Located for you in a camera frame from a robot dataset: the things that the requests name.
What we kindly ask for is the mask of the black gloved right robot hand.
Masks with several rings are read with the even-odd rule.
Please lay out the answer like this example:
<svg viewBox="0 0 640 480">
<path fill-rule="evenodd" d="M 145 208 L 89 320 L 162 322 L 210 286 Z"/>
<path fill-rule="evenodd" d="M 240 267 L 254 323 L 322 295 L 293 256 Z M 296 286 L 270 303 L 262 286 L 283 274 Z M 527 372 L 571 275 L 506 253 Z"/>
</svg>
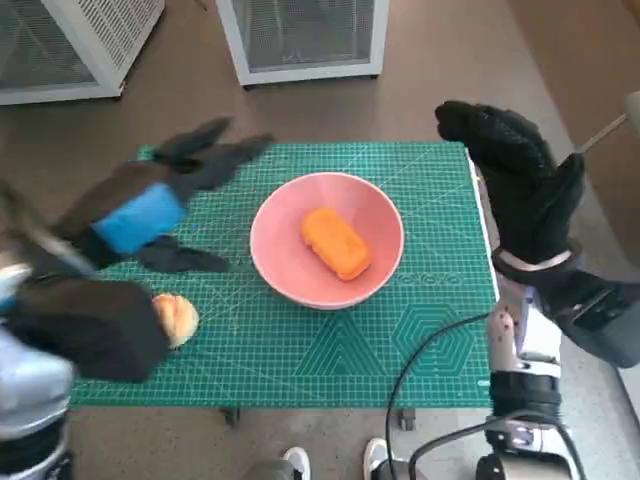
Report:
<svg viewBox="0 0 640 480">
<path fill-rule="evenodd" d="M 478 167 L 500 247 L 531 265 L 568 252 L 584 191 L 583 156 L 557 164 L 538 126 L 512 110 L 448 100 L 435 117 L 442 139 L 464 144 Z"/>
</svg>

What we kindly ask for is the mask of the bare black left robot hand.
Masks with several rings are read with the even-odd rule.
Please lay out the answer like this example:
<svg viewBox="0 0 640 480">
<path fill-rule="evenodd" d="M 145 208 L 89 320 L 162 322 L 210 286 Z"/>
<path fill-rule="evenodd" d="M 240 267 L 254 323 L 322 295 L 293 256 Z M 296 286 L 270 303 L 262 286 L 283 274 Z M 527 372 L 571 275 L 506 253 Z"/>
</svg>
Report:
<svg viewBox="0 0 640 480">
<path fill-rule="evenodd" d="M 183 246 L 170 233 L 197 193 L 229 183 L 274 141 L 261 134 L 223 143 L 230 123 L 211 120 L 154 147 L 148 160 L 119 166 L 56 221 L 54 232 L 98 270 L 135 259 L 161 273 L 228 271 L 226 259 Z"/>
</svg>

